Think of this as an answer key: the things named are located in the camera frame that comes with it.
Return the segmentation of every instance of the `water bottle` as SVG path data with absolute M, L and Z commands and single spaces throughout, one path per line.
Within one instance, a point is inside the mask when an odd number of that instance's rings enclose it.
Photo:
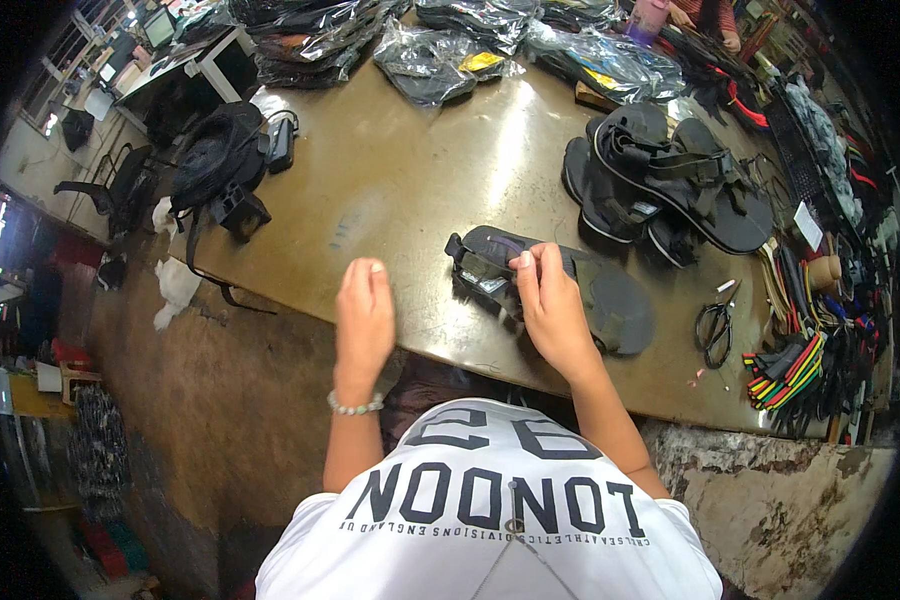
M 625 33 L 634 42 L 650 46 L 669 16 L 670 0 L 636 0 Z

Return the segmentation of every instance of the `bracelet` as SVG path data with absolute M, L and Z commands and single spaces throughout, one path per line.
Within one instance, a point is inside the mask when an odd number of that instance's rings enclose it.
M 371 411 L 378 411 L 384 407 L 384 394 L 379 391 L 374 391 L 373 401 L 369 404 L 360 404 L 360 406 L 341 406 L 340 403 L 337 402 L 337 391 L 330 390 L 330 393 L 327 393 L 327 404 L 330 405 L 330 410 L 338 415 L 364 415 Z

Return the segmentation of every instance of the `white t-shirt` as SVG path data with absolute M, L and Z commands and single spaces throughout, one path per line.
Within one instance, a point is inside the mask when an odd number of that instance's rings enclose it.
M 342 493 L 303 500 L 256 586 L 267 600 L 690 600 L 723 589 L 683 504 L 650 498 L 539 411 L 481 398 L 433 407 Z

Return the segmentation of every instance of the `hand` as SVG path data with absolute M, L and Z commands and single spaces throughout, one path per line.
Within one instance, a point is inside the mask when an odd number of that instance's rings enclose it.
M 670 3 L 670 20 L 676 27 L 697 30 L 697 25 L 690 20 L 690 15 L 687 14 L 686 10 L 673 2 Z
M 336 294 L 336 401 L 363 404 L 394 349 L 394 299 L 387 270 L 376 258 L 357 258 Z
M 730 54 L 740 52 L 740 35 L 733 31 L 723 31 L 723 48 Z
M 537 244 L 509 261 L 529 339 L 571 386 L 604 369 L 593 343 L 580 287 L 564 271 L 557 244 Z

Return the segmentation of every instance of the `scissors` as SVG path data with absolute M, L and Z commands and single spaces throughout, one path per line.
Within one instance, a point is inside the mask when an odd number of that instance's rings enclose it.
M 727 362 L 733 346 L 733 327 L 731 317 L 736 307 L 737 292 L 740 284 L 737 283 L 726 302 L 708 304 L 700 309 L 696 315 L 694 329 L 696 330 L 696 347 L 703 351 L 703 362 L 709 369 L 720 369 Z M 722 347 L 719 356 L 715 356 Z

